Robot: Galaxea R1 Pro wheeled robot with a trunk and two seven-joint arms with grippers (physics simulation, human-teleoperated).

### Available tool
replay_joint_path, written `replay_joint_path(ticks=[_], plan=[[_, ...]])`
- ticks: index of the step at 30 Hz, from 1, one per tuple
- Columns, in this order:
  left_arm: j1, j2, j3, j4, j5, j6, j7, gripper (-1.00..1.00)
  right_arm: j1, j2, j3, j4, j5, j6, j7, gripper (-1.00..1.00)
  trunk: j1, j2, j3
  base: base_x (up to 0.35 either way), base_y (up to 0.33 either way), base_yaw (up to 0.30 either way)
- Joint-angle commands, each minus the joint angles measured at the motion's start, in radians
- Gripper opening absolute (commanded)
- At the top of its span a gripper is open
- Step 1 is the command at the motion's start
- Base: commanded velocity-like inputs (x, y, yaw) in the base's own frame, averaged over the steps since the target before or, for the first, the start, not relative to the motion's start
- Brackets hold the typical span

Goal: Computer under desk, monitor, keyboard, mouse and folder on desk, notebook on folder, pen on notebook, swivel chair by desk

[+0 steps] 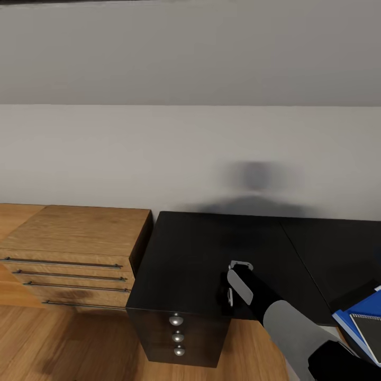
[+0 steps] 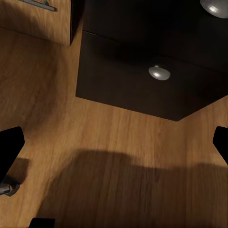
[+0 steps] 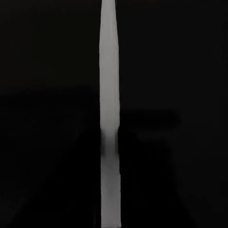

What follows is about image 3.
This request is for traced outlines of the pen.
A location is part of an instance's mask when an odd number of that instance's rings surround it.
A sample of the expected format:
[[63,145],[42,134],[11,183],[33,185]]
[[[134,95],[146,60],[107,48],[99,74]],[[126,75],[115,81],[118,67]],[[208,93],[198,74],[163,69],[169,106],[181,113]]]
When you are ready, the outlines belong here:
[[117,31],[115,0],[102,0],[99,42],[101,228],[121,228],[122,222]]

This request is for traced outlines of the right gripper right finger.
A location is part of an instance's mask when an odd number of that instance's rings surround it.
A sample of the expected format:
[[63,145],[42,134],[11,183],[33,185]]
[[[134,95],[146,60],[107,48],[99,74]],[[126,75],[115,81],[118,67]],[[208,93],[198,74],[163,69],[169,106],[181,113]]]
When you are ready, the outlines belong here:
[[[200,228],[132,130],[119,129],[123,228]],[[149,212],[138,209],[132,159]]]

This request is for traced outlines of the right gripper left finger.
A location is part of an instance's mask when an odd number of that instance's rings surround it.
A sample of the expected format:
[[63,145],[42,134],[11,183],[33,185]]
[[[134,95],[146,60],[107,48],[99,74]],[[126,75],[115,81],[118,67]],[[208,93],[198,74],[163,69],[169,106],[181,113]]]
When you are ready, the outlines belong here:
[[99,127],[84,131],[8,228],[92,228]]

